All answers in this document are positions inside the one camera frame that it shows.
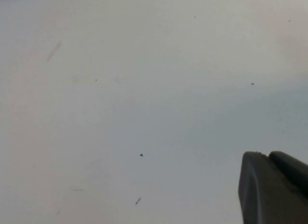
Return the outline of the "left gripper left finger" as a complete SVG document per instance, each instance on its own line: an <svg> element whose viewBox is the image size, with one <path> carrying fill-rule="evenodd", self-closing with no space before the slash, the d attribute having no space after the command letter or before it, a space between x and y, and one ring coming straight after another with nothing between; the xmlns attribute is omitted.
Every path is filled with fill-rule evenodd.
<svg viewBox="0 0 308 224"><path fill-rule="evenodd" d="M245 224L308 222L308 195L286 178L269 155L243 154L238 195Z"/></svg>

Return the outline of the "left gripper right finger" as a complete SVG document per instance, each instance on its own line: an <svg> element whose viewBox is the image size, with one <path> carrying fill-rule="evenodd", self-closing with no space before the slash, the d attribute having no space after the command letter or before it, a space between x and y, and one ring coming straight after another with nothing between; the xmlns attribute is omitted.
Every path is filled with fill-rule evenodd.
<svg viewBox="0 0 308 224"><path fill-rule="evenodd" d="M291 183L308 194L307 164L281 151L271 152L269 158Z"/></svg>

